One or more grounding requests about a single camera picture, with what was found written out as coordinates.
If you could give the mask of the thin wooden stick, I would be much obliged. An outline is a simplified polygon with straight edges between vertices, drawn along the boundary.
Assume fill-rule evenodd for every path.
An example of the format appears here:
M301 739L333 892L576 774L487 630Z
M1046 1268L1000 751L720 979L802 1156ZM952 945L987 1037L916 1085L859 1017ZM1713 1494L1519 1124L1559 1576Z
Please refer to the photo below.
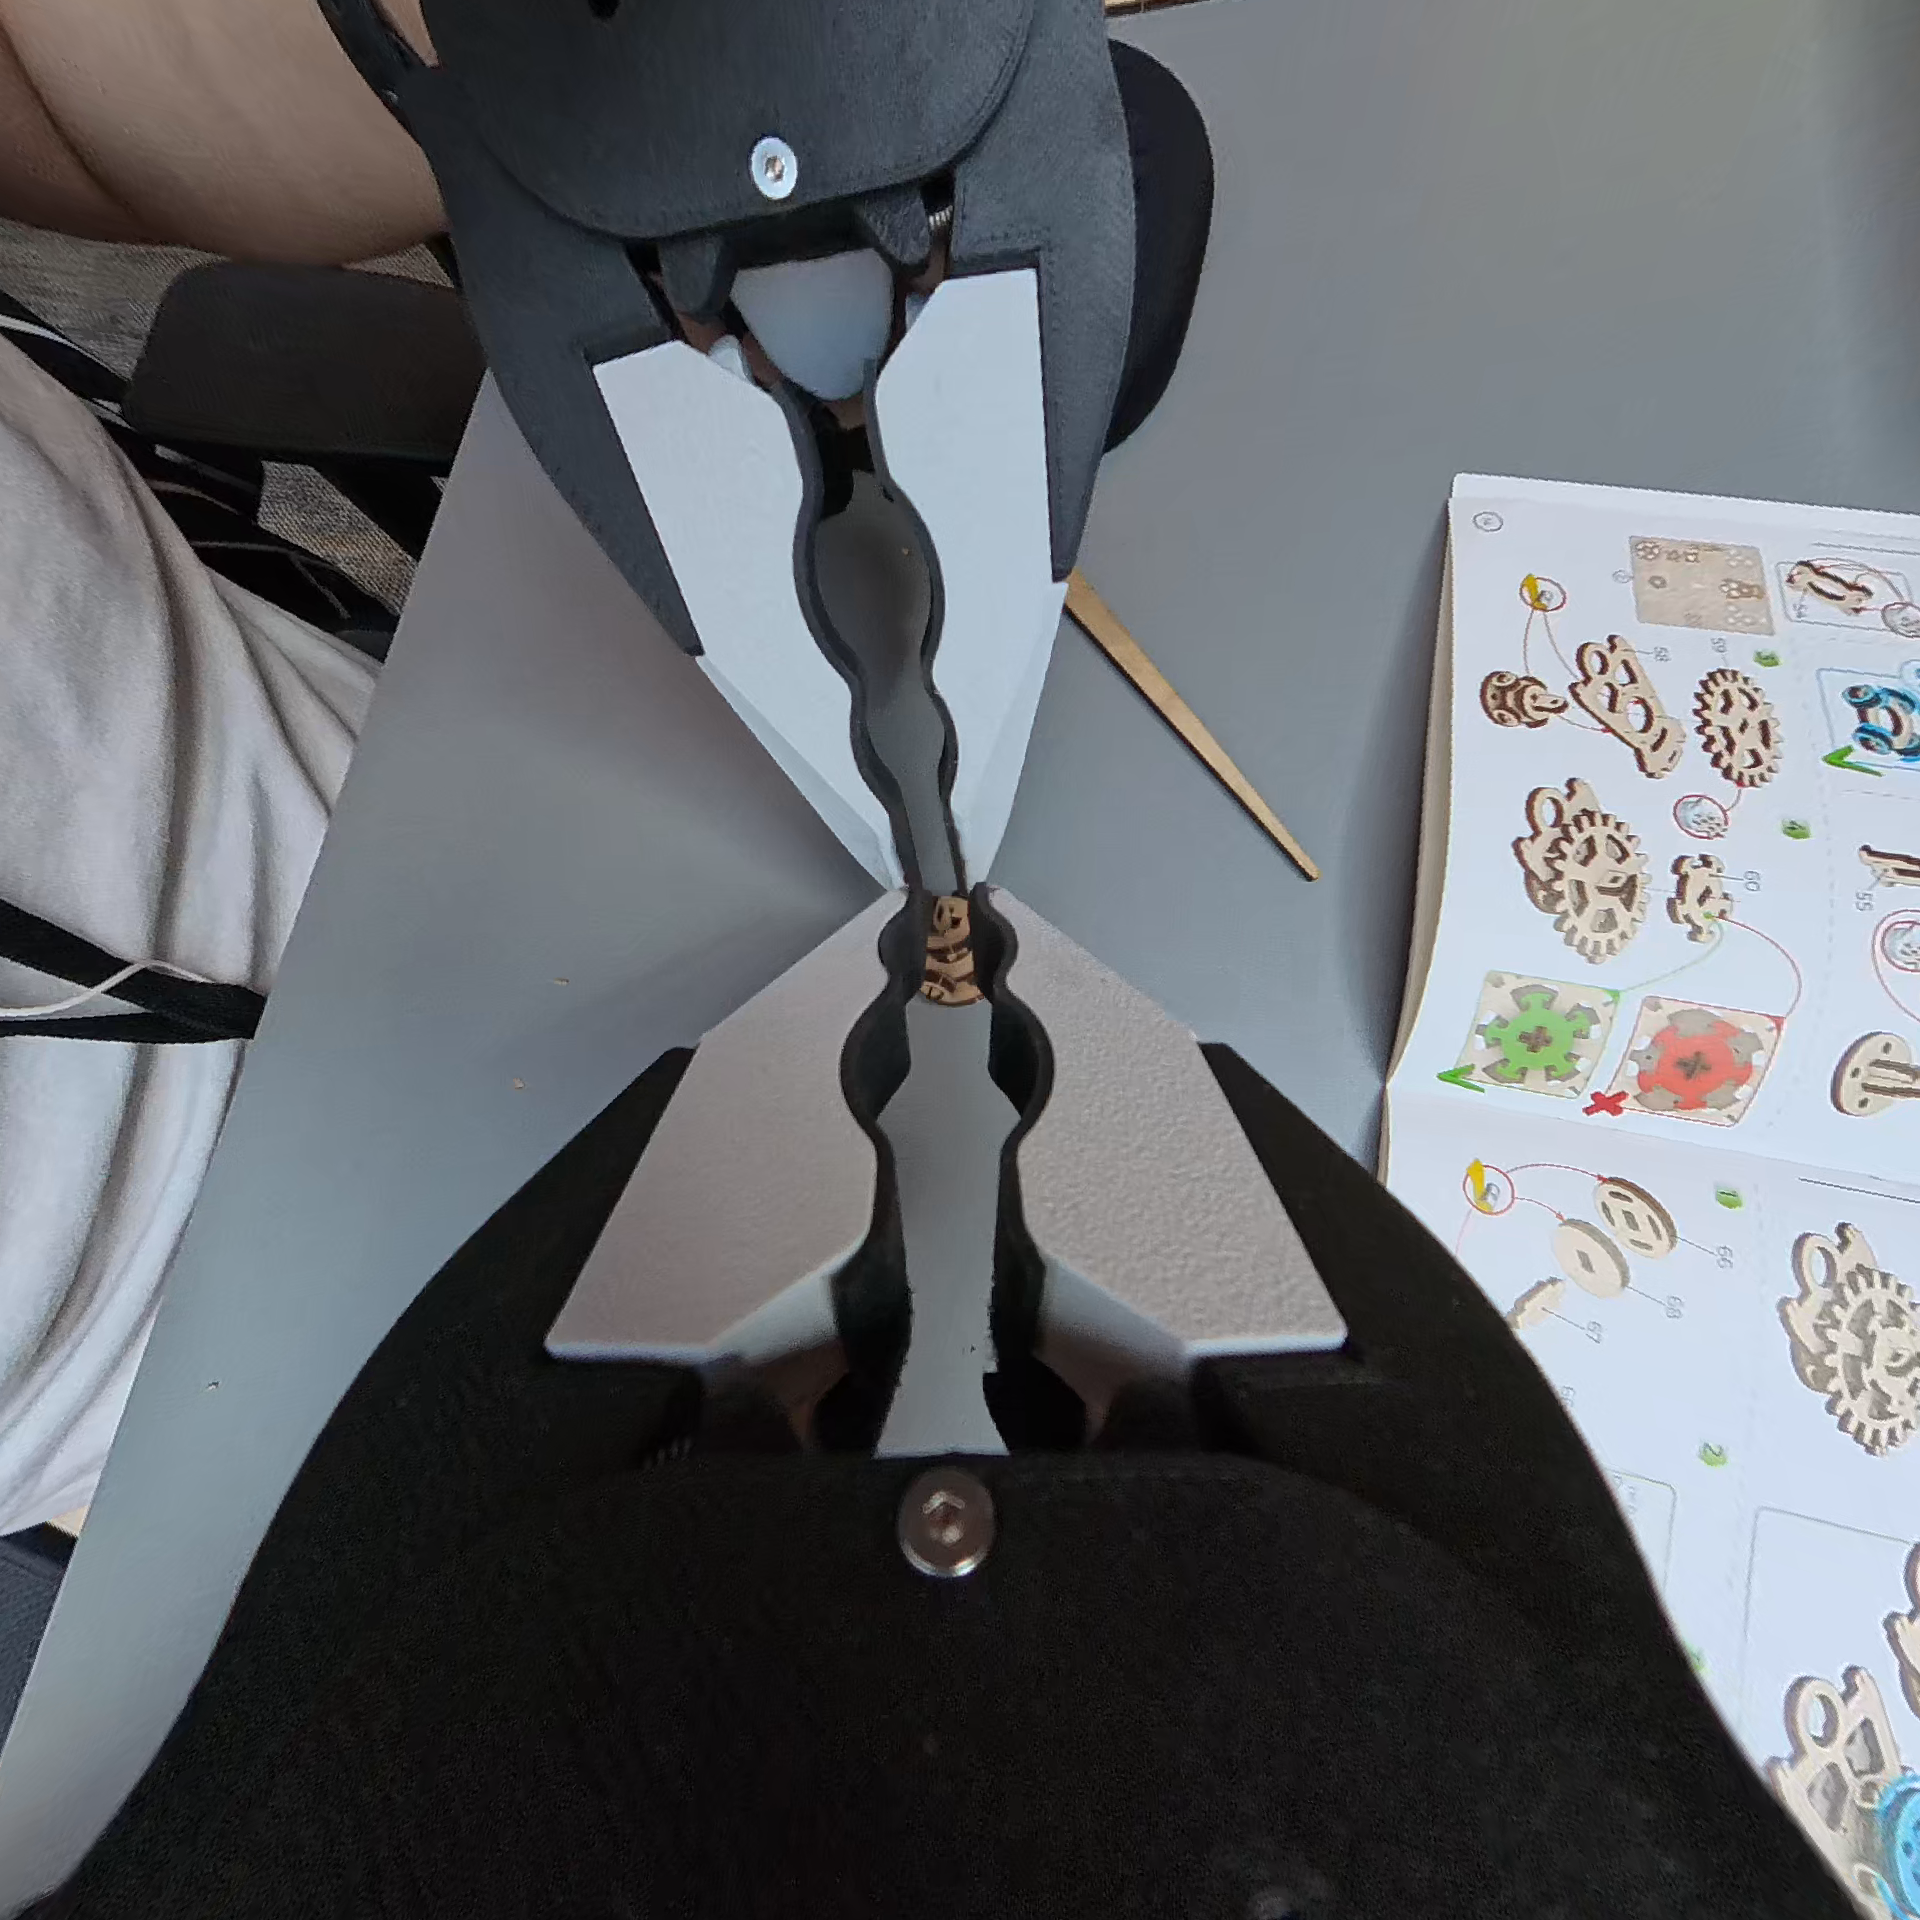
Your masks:
M1172 736L1192 754L1213 780L1231 796L1264 836L1285 851L1290 864L1308 881L1319 881L1324 873L1298 836L1287 830L1273 806L1246 780L1235 758L1201 723L1187 698L1170 682L1160 666L1146 653L1139 640L1118 617L1118 612L1091 585L1081 569L1074 569L1066 580L1066 611L1067 617L1093 640L1102 657L1121 672L1121 677L1142 698L1142 702L1158 714L1158 719L1172 733Z

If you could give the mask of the person's white shirt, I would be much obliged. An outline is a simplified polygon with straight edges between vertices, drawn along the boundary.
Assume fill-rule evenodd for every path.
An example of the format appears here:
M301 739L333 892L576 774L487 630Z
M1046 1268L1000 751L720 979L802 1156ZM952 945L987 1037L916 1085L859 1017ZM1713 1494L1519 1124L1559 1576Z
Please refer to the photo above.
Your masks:
M265 994L376 667L214 574L104 422L2 358L2 894ZM2 1525L95 1498L241 1072L238 1040L2 1046Z

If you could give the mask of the small wooden gear piece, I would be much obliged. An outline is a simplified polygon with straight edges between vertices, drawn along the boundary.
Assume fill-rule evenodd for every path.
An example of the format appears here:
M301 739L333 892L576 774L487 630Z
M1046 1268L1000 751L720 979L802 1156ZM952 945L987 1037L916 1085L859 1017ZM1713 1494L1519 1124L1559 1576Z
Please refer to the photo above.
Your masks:
M964 894L932 899L918 994L948 1011L987 1001L975 965L972 899Z

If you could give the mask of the black office chair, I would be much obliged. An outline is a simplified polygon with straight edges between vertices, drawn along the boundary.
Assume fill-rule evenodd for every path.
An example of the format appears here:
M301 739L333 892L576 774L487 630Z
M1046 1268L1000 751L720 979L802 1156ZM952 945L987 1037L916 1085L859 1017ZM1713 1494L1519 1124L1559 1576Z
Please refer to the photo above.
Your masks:
M5 222L5 340L222 578L387 657L481 351L436 251L259 266Z

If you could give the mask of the puzzle instruction booklet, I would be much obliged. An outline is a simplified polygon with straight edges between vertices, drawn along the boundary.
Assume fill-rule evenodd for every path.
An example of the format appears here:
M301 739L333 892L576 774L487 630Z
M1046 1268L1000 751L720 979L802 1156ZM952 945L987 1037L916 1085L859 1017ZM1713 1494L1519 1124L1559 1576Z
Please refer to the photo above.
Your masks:
M1916 515L1457 473L1391 1192L1704 1692L1916 1914Z

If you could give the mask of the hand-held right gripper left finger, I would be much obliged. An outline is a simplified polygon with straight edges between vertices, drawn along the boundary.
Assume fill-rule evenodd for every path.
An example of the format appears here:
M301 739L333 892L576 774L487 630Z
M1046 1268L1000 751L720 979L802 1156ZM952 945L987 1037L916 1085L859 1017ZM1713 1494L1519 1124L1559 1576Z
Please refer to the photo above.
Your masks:
M713 1025L544 1345L749 1370L826 1448L875 1448L908 1348L893 1149L918 888L892 892Z

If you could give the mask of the person's left forearm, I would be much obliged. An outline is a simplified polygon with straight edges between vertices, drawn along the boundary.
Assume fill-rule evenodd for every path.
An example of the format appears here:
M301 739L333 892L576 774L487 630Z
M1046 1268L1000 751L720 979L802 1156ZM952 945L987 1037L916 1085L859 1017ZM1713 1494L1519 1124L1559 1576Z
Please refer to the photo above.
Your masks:
M2 212L313 266L444 230L427 159L310 1L5 1Z

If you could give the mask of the grey desk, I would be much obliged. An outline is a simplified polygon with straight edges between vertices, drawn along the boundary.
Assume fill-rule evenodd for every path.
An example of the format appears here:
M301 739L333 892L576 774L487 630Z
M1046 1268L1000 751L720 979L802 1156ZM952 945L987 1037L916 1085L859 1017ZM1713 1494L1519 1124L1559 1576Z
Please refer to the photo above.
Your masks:
M1251 507L1251 399L1308 322L1413 345L1363 294L1462 287L1431 159L1488 84L1440 5L1201 5L1146 30L1218 113L1228 320L1175 395L1163 515L1105 481L1093 554L1170 559L1151 612L1237 656L1261 748L1334 770L1384 733L1384 854L1328 909L1251 909L1170 749L1054 666L1013 892L1095 931L1177 1011L1249 986L1208 1074L1358 1307L1357 1355L1205 1362L1139 1388L1124 1446L972 1458L983 1569L896 1544L915 1467L716 1434L691 1372L538 1355L670 1093L679 1040L872 894L716 692L569 525L487 395L450 528L384 666L264 1053L12 1724L5 1903L45 1914L1850 1914L1737 1756L1626 1521L1538 1367L1313 1119L1357 1121L1398 996L1421 748L1387 714L1413 587L1411 481L1384 611L1306 576L1313 481ZM1097 827L1093 804L1121 821ZM1170 802L1121 909L1075 856Z

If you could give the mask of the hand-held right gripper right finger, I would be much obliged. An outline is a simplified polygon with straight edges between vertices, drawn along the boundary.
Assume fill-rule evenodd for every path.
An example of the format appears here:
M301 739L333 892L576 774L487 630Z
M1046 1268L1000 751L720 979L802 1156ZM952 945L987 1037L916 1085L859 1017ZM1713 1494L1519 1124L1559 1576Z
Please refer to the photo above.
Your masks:
M1013 1110L995 1390L1108 1413L1201 1361L1336 1351L1348 1325L1192 1028L1000 887L972 918Z

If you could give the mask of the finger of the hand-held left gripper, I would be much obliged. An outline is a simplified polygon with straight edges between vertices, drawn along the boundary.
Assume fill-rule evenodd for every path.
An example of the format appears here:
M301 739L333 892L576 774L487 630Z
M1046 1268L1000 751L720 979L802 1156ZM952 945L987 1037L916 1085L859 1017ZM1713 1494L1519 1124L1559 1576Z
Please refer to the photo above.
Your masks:
M932 543L932 686L969 881L990 873L1020 786L1066 585L1054 576L1039 272L941 279L876 371L884 477Z
M843 846L879 887L901 887L893 823L851 749L851 688L800 599L804 481L780 396L736 342L660 342L597 365L594 380L697 635L697 667Z

